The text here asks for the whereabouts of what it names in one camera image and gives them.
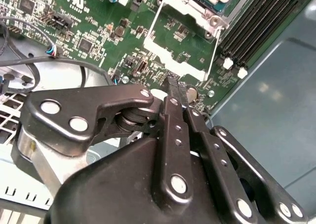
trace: green circuit board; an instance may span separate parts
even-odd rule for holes
[[[228,16],[239,1],[231,0],[223,14]],[[137,12],[130,10],[129,5],[108,0],[0,0],[0,6],[6,15],[23,18],[43,29],[63,49],[64,56],[86,60],[104,68],[110,75],[119,70],[117,83],[121,83],[123,76],[128,76],[131,83],[158,89],[168,75],[159,58],[143,48],[146,33],[158,9],[157,0],[144,0]],[[47,18],[50,12],[68,16],[73,20],[73,27],[67,31],[58,30]],[[13,31],[47,44],[29,27],[17,22],[11,24]],[[174,60],[186,61],[199,70],[207,71],[215,41],[207,40],[204,30],[190,16],[181,15],[169,6],[163,7],[154,27],[154,36],[155,43],[172,52]],[[131,67],[125,64],[129,57],[135,61]],[[133,74],[134,67],[141,60],[146,60],[146,69],[138,75]],[[194,107],[203,111],[214,108],[238,82],[238,77],[236,72],[226,70],[215,62],[206,82],[199,82],[190,75],[180,81],[197,88],[199,96]],[[210,90],[214,91],[213,97],[207,96]]]

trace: motherboard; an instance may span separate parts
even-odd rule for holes
[[[114,85],[159,89],[168,75],[210,112],[310,0],[0,0],[0,15],[42,29],[65,57],[105,69]],[[12,34],[43,45],[21,22]]]

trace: black dimm slot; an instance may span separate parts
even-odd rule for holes
[[[273,24],[273,21],[275,18],[282,13],[284,8],[287,6],[288,3],[286,3],[289,0],[278,0],[275,2],[275,4],[271,7],[270,11],[268,11],[264,16],[263,19],[257,23],[256,28],[253,29],[252,32],[249,33],[247,40],[244,40],[240,46],[237,48],[240,49],[238,52],[235,50],[233,52],[233,55],[238,58],[239,60],[242,59],[245,53],[247,53],[250,50],[251,45],[249,44],[255,44],[257,40],[260,39],[260,37],[264,34],[265,29],[268,28],[269,25]]]
[[[231,57],[239,65],[245,65],[295,10],[298,3],[303,4],[303,1],[305,2],[305,0],[254,0],[220,44],[222,55]]]
[[[295,10],[295,8],[297,7],[298,3],[300,3],[300,0],[294,0],[293,3],[292,3],[292,6],[289,7],[287,11],[284,11],[282,16],[279,16],[277,18],[276,23],[275,23],[276,26],[270,27],[268,29],[268,31],[266,32],[266,36],[265,37],[261,37],[261,39],[259,40],[259,42],[256,45],[256,47],[251,47],[251,50],[248,52],[248,54],[245,55],[244,58],[242,58],[242,61],[244,63],[246,63],[248,60],[251,59],[253,54],[264,44],[266,39],[268,39],[273,34],[275,29]]]
[[[269,30],[270,28],[274,28],[274,26],[276,25],[277,19],[280,18],[280,15],[284,13],[284,10],[286,9],[286,7],[290,8],[291,1],[293,0],[282,0],[281,2],[278,2],[274,11],[272,12],[273,13],[272,16],[266,19],[265,24],[263,24],[262,27],[258,29],[258,33],[254,34],[250,38],[250,40],[247,42],[247,44],[245,45],[246,50],[240,51],[238,54],[235,54],[235,57],[243,61],[245,54],[252,49],[252,46],[254,44],[258,46],[259,44],[258,41],[262,39],[266,39],[267,30]]]
[[[262,14],[258,14],[256,16],[255,21],[252,22],[251,26],[248,26],[248,30],[246,32],[243,32],[242,34],[239,35],[239,40],[238,40],[238,44],[236,45],[236,47],[234,49],[230,48],[230,52],[232,55],[234,55],[236,58],[239,58],[240,55],[238,55],[238,50],[240,49],[240,47],[244,47],[245,48],[245,41],[249,38],[252,37],[254,34],[256,34],[258,32],[258,27],[261,27],[262,24],[267,23],[267,19],[266,17],[269,15],[269,13],[273,10],[275,10],[276,8],[275,5],[279,2],[280,0],[269,0],[264,6],[263,9],[260,11],[262,12]]]
[[[239,33],[244,29],[244,27],[251,21],[255,16],[255,13],[260,9],[261,5],[266,0],[255,0],[251,6],[244,12],[243,16],[236,22],[232,29],[225,36],[221,43],[222,48],[228,48],[238,37]]]

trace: blue wire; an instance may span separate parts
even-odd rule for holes
[[[54,49],[54,46],[51,47],[51,49],[49,51],[46,51],[46,53],[52,53]]]

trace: blue-gray panel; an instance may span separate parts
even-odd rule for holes
[[[212,117],[316,214],[316,0]]]

